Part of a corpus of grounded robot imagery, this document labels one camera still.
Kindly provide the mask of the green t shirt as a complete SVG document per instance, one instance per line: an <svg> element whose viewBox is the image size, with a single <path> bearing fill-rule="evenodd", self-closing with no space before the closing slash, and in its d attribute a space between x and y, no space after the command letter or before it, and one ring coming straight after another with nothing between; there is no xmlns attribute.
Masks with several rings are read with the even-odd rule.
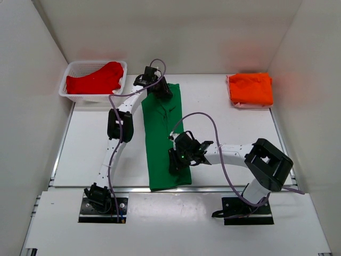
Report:
<svg viewBox="0 0 341 256"><path fill-rule="evenodd" d="M173 97L160 100L149 94L142 101L145 130L145 147L151 191L167 190L192 184L191 171L187 167L174 174L169 172L168 150L173 143L168 139L176 123L182 118L182 101L179 84L169 84Z"/></svg>

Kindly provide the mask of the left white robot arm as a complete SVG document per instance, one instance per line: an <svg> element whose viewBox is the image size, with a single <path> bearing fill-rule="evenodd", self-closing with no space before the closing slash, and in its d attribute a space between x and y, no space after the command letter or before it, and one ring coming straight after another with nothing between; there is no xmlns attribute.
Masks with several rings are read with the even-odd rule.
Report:
<svg viewBox="0 0 341 256"><path fill-rule="evenodd" d="M150 94L161 101L168 101L173 97L164 73L158 68L146 66L144 73L136 77L131 92L126 95L123 103L118 107L112 106L109 110L106 154L96 182L89 189L84 189L89 205L99 214L119 209L111 180L118 158L133 137L133 115L142 101Z"/></svg>

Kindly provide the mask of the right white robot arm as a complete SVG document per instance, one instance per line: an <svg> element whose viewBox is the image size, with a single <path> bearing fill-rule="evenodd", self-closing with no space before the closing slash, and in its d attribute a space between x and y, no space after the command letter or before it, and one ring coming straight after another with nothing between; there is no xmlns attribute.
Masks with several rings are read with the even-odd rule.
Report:
<svg viewBox="0 0 341 256"><path fill-rule="evenodd" d="M254 176L243 192L237 193L239 209L252 213L271 192L282 190L293 161L268 140L259 138L247 145L219 145L213 141L200 143L192 132L171 133L173 146L168 150L169 172L177 173L191 166L226 165L248 169Z"/></svg>

